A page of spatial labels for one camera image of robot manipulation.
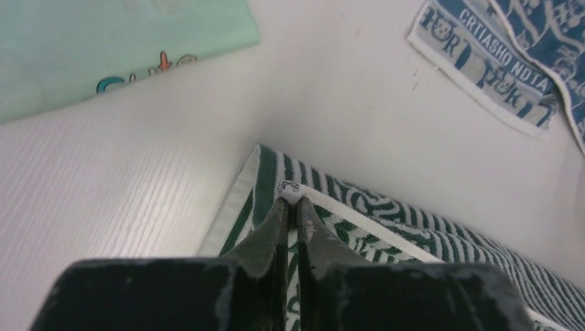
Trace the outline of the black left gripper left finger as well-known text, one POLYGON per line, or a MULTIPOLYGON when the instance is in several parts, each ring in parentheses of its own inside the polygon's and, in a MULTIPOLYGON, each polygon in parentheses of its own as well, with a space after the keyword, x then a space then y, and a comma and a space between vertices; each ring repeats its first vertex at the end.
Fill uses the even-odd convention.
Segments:
POLYGON ((289 205, 216 258, 93 259, 68 266, 32 330, 284 330, 289 205))

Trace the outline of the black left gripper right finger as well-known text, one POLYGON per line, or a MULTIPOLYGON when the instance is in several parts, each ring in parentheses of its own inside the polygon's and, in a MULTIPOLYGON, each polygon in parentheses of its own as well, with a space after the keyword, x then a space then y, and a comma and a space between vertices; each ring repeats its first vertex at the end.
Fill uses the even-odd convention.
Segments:
POLYGON ((297 204, 302 330, 532 330, 506 275, 482 263, 367 261, 297 204))

